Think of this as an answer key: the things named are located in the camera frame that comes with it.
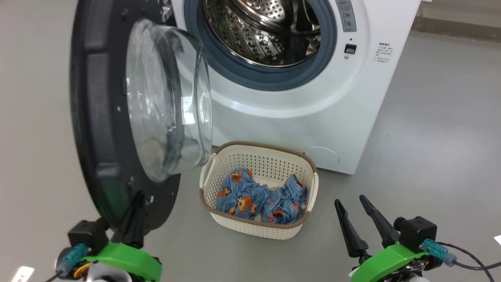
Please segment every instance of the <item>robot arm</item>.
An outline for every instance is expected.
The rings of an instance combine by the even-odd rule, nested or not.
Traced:
[[[392,226],[367,197],[361,195],[360,201],[366,213],[373,219],[385,249],[374,256],[369,255],[366,252],[369,246],[351,224],[341,201],[336,200],[334,205],[348,255],[359,258],[360,266],[351,275],[351,281],[427,281],[420,279],[422,272],[442,265],[442,260],[423,251],[424,241],[435,239],[436,225],[422,217],[416,217],[410,220],[398,218]]]

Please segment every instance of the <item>concrete floor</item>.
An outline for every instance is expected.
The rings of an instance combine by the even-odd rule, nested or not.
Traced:
[[[68,59],[75,1],[0,0],[0,280],[22,265],[30,281],[53,262],[80,219],[95,219],[74,146]],[[379,252],[381,239],[358,201],[366,195],[392,222],[423,216],[438,240],[485,264],[501,260],[501,46],[411,34],[354,176],[320,171],[311,217],[288,241],[217,225],[202,207],[198,174],[183,174],[172,215],[146,237],[162,281],[348,281],[356,265],[334,200]],[[458,260],[474,264],[455,251]],[[501,280],[501,268],[492,270]],[[487,281],[443,266],[431,281]]]

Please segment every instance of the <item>connector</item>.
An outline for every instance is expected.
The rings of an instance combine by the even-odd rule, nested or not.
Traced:
[[[66,276],[70,273],[71,269],[79,263],[87,255],[87,247],[84,244],[78,244],[73,249],[71,249],[68,254],[63,258],[63,261],[59,263],[56,267],[56,273],[59,276]]]
[[[449,267],[453,267],[454,261],[457,260],[457,256],[449,253],[447,248],[431,239],[426,239],[419,247],[430,255],[438,257]]]

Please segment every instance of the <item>laundry basket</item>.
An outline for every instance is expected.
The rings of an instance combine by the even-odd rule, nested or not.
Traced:
[[[271,224],[239,218],[216,210],[216,199],[223,181],[235,169],[246,168],[261,185],[277,186],[290,174],[308,188],[306,209],[293,224]],[[231,142],[219,147],[200,175],[200,199],[214,220],[229,229],[249,235],[286,240],[294,237],[310,216],[318,190],[317,168],[304,154],[269,145]]]

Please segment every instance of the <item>cartoon print fabric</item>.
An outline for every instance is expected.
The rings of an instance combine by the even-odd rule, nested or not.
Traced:
[[[262,214],[264,222],[290,224],[302,216],[307,194],[294,174],[282,185],[268,188],[254,181],[250,170],[236,169],[224,181],[216,209],[251,220]]]

